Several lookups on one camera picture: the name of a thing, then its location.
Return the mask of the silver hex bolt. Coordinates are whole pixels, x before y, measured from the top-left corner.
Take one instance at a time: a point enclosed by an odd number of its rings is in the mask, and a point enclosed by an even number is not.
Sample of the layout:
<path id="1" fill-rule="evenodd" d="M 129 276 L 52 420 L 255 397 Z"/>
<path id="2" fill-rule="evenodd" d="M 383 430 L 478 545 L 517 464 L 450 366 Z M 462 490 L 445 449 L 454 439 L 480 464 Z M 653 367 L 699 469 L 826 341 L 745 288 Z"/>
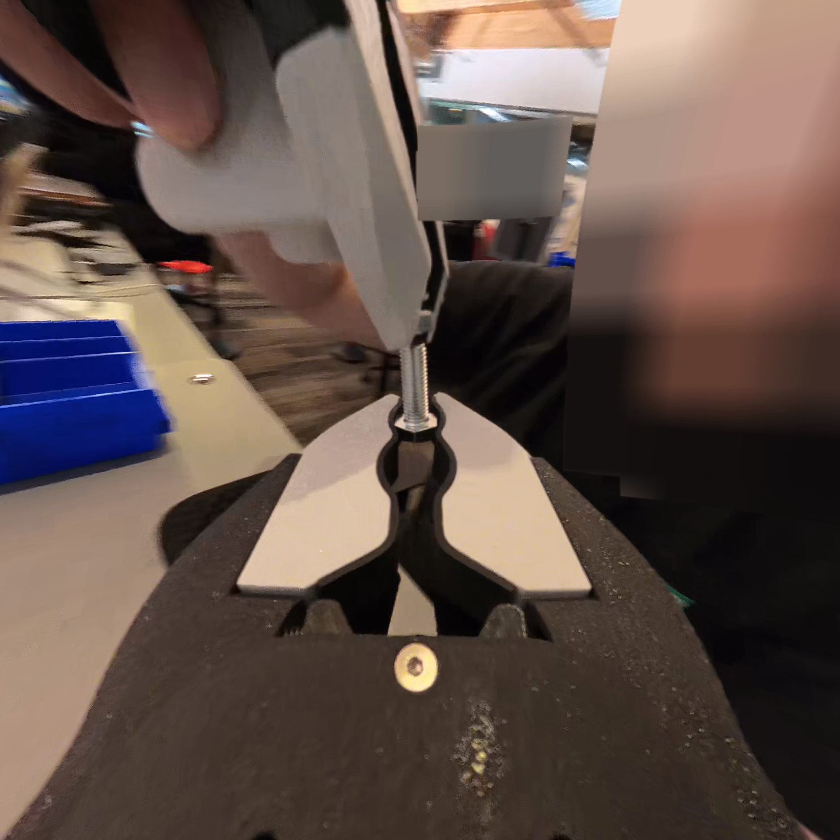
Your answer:
<path id="1" fill-rule="evenodd" d="M 432 314 L 421 310 L 415 337 L 400 351 L 402 414 L 408 424 L 425 424 L 431 417 L 426 346 L 431 325 Z"/>

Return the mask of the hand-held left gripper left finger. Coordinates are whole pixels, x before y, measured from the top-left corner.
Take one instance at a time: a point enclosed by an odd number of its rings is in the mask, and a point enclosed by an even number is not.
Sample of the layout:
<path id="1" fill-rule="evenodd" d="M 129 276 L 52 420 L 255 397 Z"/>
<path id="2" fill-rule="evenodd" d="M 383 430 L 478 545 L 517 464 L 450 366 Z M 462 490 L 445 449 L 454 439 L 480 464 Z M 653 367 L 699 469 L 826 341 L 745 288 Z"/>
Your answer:
<path id="1" fill-rule="evenodd" d="M 236 582 L 245 595 L 338 602 L 355 632 L 386 632 L 399 575 L 390 394 L 305 447 Z"/>

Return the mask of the blue divided plastic bin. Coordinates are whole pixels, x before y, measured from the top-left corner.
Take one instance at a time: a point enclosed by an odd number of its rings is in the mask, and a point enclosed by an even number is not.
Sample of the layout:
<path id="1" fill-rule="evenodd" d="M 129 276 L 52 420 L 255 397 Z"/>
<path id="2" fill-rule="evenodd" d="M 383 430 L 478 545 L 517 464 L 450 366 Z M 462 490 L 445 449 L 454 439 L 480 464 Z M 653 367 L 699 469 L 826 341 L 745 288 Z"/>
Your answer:
<path id="1" fill-rule="evenodd" d="M 147 455 L 172 431 L 116 320 L 1 324 L 1 482 Z"/>

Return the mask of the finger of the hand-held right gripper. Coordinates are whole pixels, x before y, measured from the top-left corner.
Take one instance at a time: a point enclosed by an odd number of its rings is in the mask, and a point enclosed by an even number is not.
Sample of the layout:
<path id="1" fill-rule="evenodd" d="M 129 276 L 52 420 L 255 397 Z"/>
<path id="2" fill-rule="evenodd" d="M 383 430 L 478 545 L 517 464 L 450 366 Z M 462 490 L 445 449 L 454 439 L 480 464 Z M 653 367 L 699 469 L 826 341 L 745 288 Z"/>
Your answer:
<path id="1" fill-rule="evenodd" d="M 433 267 L 413 169 L 422 110 L 394 4 L 344 5 L 352 113 L 344 132 L 350 162 L 342 172 L 360 221 L 350 273 L 380 342 L 400 350 L 417 331 Z"/>
<path id="2" fill-rule="evenodd" d="M 391 22 L 396 59 L 399 67 L 399 84 L 397 86 L 399 93 L 397 94 L 397 101 L 401 109 L 400 121 L 405 135 L 413 189 L 416 192 L 419 129 L 425 125 L 426 113 L 419 96 L 414 61 L 407 44 L 403 22 L 396 1 L 387 2 L 387 13 Z M 425 318 L 425 329 L 423 332 L 426 335 L 433 335 L 448 282 L 448 258 L 441 223 L 426 220 L 421 221 L 420 225 L 423 229 L 423 235 L 431 259 L 431 267 L 421 309 L 423 318 Z"/>

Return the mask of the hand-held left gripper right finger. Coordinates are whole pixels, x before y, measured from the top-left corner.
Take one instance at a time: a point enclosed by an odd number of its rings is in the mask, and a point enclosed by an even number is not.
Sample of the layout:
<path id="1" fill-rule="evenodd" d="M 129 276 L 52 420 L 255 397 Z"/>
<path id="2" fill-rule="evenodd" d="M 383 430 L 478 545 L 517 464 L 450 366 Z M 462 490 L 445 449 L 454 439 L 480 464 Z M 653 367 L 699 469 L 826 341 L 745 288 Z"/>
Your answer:
<path id="1" fill-rule="evenodd" d="M 499 605 L 583 600 L 592 583 L 529 452 L 453 396 L 434 397 L 429 595 L 482 625 Z"/>

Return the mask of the person's right hand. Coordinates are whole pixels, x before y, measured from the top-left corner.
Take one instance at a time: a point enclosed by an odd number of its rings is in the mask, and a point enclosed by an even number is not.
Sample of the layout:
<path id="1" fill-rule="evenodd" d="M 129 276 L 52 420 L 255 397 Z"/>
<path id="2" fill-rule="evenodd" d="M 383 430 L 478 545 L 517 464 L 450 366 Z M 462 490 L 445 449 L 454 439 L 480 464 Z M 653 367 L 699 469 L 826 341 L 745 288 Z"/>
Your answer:
<path id="1" fill-rule="evenodd" d="M 221 119 L 206 41 L 189 2 L 85 2 L 124 93 L 100 80 L 23 2 L 2 2 L 2 65 L 77 117 L 129 130 L 152 129 L 194 151 Z"/>

